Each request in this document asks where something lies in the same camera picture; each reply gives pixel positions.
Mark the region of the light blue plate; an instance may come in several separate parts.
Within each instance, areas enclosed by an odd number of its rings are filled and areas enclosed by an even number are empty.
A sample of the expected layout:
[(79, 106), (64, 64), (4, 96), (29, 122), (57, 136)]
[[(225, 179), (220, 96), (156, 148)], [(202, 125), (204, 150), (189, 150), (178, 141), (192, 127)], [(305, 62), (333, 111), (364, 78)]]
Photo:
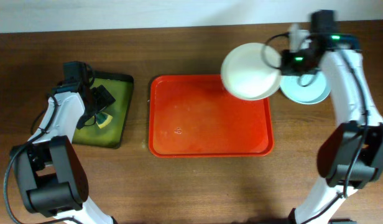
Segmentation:
[(322, 102), (330, 94), (331, 88), (322, 72), (301, 76), (284, 76), (280, 89), (290, 100), (303, 105)]

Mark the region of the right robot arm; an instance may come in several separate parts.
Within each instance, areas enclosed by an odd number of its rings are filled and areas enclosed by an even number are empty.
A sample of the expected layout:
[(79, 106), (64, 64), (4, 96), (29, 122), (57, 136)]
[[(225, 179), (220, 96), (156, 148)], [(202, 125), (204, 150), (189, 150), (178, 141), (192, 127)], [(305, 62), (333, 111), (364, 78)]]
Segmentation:
[(286, 36), (289, 48), (281, 53), (281, 74), (321, 72), (331, 88), (337, 125), (318, 151), (318, 180), (289, 220), (328, 223), (349, 196), (381, 176), (383, 117), (364, 76), (359, 41), (339, 31), (334, 11), (312, 13), (309, 30), (293, 26)]

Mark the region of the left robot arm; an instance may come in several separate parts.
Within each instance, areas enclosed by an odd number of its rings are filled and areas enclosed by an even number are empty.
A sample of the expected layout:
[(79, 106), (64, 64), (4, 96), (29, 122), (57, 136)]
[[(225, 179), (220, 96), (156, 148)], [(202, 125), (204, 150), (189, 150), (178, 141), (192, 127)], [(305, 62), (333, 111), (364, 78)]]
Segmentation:
[(18, 223), (7, 193), (13, 172), (26, 210), (43, 215), (48, 223), (115, 224), (90, 198), (86, 173), (72, 146), (75, 131), (115, 99), (104, 86), (93, 86), (95, 72), (87, 63), (67, 62), (63, 71), (64, 80), (47, 95), (39, 127), (24, 144), (12, 148), (4, 174), (6, 210)]

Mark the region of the yellow green sponge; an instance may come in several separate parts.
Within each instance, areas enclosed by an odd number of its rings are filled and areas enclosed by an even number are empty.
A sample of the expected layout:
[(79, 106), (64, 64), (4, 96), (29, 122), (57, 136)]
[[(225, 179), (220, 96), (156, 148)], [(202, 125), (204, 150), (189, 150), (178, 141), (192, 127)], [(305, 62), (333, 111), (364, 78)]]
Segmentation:
[(113, 119), (113, 117), (110, 114), (107, 114), (105, 112), (101, 112), (96, 114), (96, 124), (100, 129), (103, 129), (106, 127)]

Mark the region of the white plate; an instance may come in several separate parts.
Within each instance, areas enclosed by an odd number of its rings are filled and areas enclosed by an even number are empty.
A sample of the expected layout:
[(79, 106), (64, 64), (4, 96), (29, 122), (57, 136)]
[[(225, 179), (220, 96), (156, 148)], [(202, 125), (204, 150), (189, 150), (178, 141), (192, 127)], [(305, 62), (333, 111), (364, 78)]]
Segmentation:
[(280, 54), (261, 43), (236, 47), (223, 60), (221, 80), (236, 98), (256, 101), (273, 95), (282, 80)]

